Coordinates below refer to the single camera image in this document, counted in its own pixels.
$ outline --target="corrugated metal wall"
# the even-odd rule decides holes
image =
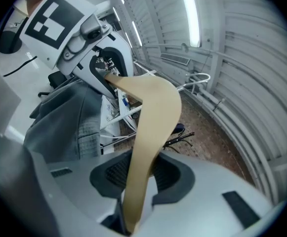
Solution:
[[[286,198],[287,25],[275,7],[266,0],[197,0],[202,46],[193,48],[183,0],[112,1],[141,64],[177,84],[193,71],[211,75],[194,99],[234,141],[256,186],[275,203]],[[162,60],[161,52],[191,61]]]

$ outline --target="gray cloth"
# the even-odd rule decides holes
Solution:
[[[78,160],[100,152],[102,95],[77,77],[50,93],[32,112],[24,145],[46,162]]]

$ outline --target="brown floor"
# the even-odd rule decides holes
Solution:
[[[225,132],[187,95],[181,93],[181,99],[182,114],[179,122],[185,125],[184,134],[195,132],[195,135],[186,139],[193,145],[192,147],[186,142],[179,142],[173,147],[181,154],[222,165],[253,184],[244,161]],[[120,126],[121,135],[132,132],[123,121],[121,121]],[[131,149],[134,138],[115,144],[115,151]]]

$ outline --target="black cable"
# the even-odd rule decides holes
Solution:
[[[167,146],[166,148],[172,148],[175,152],[177,152],[178,154],[180,154],[179,151],[177,151],[175,148],[171,147],[171,146]]]
[[[6,74],[6,75],[3,75],[3,77],[7,77],[7,76],[10,76],[11,74],[17,72],[18,70],[20,70],[22,67],[24,67],[25,65],[27,65],[29,62],[32,62],[34,59],[36,59],[36,56],[28,61],[25,61],[18,69],[15,69],[14,71]]]
[[[187,140],[181,140],[181,141],[185,141],[186,143],[188,143],[191,147],[193,146],[191,143],[189,143]]]
[[[209,51],[209,54],[207,55],[207,58],[206,58],[206,60],[205,60],[205,63],[203,64],[203,67],[202,67],[202,70],[200,71],[200,73],[203,72],[203,69],[204,69],[204,67],[205,67],[205,64],[207,63],[208,57],[210,56],[210,52],[211,52],[211,51]]]

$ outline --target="office chair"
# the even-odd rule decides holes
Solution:
[[[60,71],[54,72],[48,76],[50,86],[54,89],[56,89],[59,85],[64,83],[67,78],[65,75],[63,75]],[[50,92],[39,92],[38,97],[41,97],[42,95],[47,96]]]

